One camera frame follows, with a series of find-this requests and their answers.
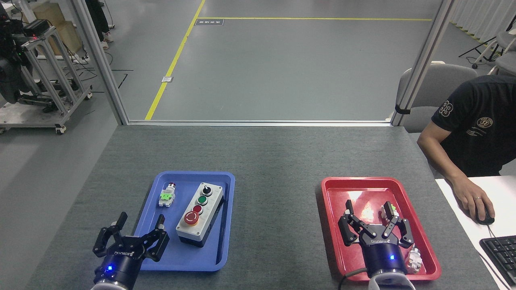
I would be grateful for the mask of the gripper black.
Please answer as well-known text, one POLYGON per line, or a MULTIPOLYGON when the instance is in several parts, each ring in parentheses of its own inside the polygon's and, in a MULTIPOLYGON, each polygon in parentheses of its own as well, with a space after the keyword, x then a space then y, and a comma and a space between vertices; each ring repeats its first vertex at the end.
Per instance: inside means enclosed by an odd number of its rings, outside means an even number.
POLYGON ((122 212, 114 224, 101 228, 98 233, 92 251, 104 259, 94 271, 95 289, 132 289, 143 259, 159 262, 162 258, 170 240, 164 228, 165 216, 160 214, 155 228, 140 238, 121 236, 127 217, 127 213, 122 212), (107 248, 111 237, 114 237, 115 244, 107 248))
POLYGON ((350 246, 360 235, 367 277, 372 278, 384 272, 401 272, 407 275, 399 245, 409 249, 414 244, 409 220, 401 218, 389 201, 382 208, 382 217, 387 220, 387 225, 368 225, 356 217, 352 201, 348 199, 346 210, 338 221, 343 242, 345 246, 350 246), (400 239, 392 232, 395 226, 398 226, 402 235, 400 239))

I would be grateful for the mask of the person's right hand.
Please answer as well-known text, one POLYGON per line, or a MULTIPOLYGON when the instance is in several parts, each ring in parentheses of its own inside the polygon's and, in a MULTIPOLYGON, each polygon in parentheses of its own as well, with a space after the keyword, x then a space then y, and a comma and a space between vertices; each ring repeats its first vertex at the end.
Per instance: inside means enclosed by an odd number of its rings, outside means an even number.
POLYGON ((458 177, 451 181, 453 192, 472 220, 483 221, 487 217, 495 217, 494 206, 485 193, 477 184, 467 177, 458 177))

